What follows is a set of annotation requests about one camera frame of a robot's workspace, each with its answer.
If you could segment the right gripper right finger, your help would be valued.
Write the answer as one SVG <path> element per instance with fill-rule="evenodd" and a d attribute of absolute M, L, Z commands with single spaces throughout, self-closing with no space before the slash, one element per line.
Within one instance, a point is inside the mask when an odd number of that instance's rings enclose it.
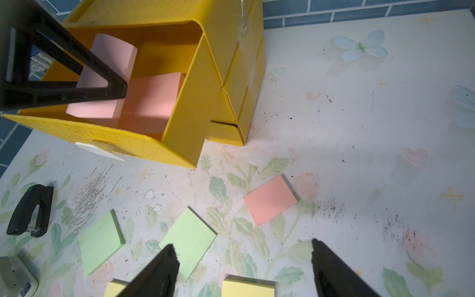
<path fill-rule="evenodd" d="M 323 241 L 312 239 L 312 266 L 319 297 L 379 297 Z"/>

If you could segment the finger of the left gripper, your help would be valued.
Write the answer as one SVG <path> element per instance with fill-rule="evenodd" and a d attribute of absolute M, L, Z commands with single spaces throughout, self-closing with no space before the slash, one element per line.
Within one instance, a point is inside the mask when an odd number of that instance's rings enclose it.
<path fill-rule="evenodd" d="M 54 59 L 41 81 L 28 79 L 33 46 Z M 2 111 L 123 99 L 126 92 L 126 80 L 37 1 L 1 1 Z"/>

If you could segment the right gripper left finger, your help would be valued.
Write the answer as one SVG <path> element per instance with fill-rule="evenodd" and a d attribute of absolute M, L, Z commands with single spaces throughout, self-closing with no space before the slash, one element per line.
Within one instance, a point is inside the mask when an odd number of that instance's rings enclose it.
<path fill-rule="evenodd" d="M 174 246 L 166 245 L 118 297 L 173 297 L 179 266 Z"/>

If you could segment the yellow drawer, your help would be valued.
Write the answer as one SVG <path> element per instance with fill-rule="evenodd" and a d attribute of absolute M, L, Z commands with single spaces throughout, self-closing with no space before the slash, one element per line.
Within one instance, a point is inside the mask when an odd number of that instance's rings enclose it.
<path fill-rule="evenodd" d="M 221 89 L 202 28 L 187 22 L 71 28 L 70 33 L 87 48 L 101 33 L 137 48 L 120 117 L 94 124 L 58 105 L 21 110 L 8 119 L 97 155 L 195 168 Z"/>

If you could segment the yellow drawer cabinet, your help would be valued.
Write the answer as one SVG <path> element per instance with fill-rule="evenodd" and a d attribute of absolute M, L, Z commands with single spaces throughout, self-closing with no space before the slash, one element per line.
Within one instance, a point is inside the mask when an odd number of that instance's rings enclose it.
<path fill-rule="evenodd" d="M 87 47 L 99 33 L 133 44 L 134 78 L 188 74 L 204 46 L 221 83 L 207 138 L 246 143 L 266 64 L 261 1 L 82 1 L 64 26 Z"/>

